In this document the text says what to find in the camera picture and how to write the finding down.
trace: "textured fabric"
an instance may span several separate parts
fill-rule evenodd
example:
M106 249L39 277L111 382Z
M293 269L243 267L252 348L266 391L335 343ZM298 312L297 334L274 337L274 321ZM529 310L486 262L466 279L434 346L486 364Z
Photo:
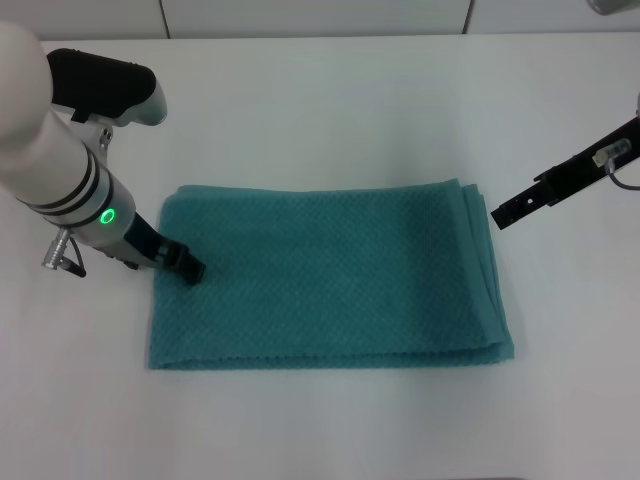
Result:
M159 230L207 266L158 271L163 369L437 367L513 357L475 185L275 192L182 187Z

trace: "folded towel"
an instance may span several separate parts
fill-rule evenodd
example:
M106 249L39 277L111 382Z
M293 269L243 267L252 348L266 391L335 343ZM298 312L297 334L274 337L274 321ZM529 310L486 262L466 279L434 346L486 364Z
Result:
M162 234L207 270L158 271L158 369L384 368L513 357L484 200L456 180L275 192L182 187Z

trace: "black handle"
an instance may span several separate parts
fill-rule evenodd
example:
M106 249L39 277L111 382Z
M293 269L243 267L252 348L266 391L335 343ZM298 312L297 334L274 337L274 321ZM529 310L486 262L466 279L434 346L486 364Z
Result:
M68 48L47 55L56 105L73 108L73 120L89 115L119 118L145 102L156 89L156 76L147 67Z
M87 272L84 268L74 261L69 260L67 257L62 257L60 268L65 272L73 273L76 277L84 278L87 276Z

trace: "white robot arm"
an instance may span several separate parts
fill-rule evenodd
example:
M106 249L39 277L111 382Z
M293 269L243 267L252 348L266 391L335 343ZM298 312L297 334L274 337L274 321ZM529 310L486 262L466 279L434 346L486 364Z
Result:
M53 103L74 114L67 127ZM109 172L113 126L157 125L166 103L145 67L56 50L48 56L27 30L0 22L0 185L59 227L43 265L79 276L63 256L69 239L122 260L175 270L198 283L204 265L189 249L159 235Z

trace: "metal connector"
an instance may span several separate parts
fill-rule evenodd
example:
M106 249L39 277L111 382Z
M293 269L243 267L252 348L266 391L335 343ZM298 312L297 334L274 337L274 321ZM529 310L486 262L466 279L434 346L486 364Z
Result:
M43 267L51 270L58 269L62 263L64 251L67 248L67 242L70 237L71 230L67 230L66 228L60 228L60 230L58 230L56 238L51 242L49 250L47 250L47 254L44 256L44 260L42 261Z
M629 141L628 138L621 138L620 140L613 142L611 145L607 145L606 147L598 150L592 157L593 162L598 167L604 166L605 170L607 170L607 174L609 174L611 172L608 170L610 170L612 162L619 156L629 153L632 148L633 145L631 145L631 141Z

